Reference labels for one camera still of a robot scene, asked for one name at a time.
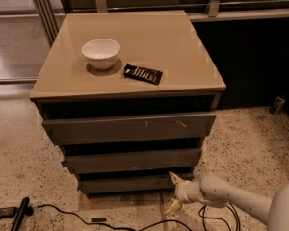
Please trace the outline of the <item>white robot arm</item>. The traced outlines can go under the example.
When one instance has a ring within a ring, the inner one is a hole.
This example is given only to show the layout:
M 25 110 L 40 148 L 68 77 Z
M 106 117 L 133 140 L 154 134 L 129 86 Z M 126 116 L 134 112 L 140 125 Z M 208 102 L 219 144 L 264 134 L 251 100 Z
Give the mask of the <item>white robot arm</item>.
M 265 224 L 267 231 L 289 231 L 289 183 L 269 198 L 229 185 L 213 175 L 206 175 L 199 181 L 184 180 L 171 171 L 169 175 L 175 185 L 175 198 L 171 200 L 166 214 L 172 214 L 183 204 L 194 202 L 215 208 L 233 204 Z

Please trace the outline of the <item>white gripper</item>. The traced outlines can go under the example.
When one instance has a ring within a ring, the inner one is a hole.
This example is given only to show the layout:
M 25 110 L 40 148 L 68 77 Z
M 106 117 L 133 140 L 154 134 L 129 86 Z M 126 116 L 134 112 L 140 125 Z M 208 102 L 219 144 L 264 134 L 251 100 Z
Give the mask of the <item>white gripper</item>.
M 183 180 L 172 171 L 169 172 L 171 181 L 175 187 L 175 196 L 172 198 L 168 207 L 165 210 L 166 215 L 171 215 L 182 207 L 182 204 L 201 202 L 203 195 L 200 189 L 199 182 Z

